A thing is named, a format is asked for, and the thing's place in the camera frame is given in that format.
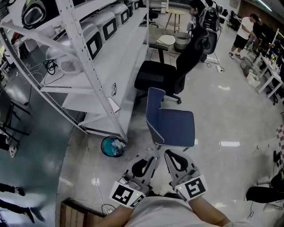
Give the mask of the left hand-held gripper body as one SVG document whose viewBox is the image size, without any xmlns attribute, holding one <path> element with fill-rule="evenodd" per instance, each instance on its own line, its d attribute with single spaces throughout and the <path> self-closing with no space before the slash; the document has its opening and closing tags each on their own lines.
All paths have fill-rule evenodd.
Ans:
<svg viewBox="0 0 284 227">
<path fill-rule="evenodd" d="M 109 198 L 127 208 L 135 208 L 151 190 L 150 185 L 122 175 L 119 181 L 114 182 Z"/>
</svg>

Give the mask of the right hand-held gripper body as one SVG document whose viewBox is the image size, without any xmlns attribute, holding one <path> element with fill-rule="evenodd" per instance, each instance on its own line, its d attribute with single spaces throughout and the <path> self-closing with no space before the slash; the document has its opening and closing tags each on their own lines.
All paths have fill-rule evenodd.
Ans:
<svg viewBox="0 0 284 227">
<path fill-rule="evenodd" d="M 183 201 L 189 202 L 204 195 L 208 191 L 208 187 L 204 175 L 200 175 L 184 183 L 177 184 L 174 191 Z"/>
</svg>

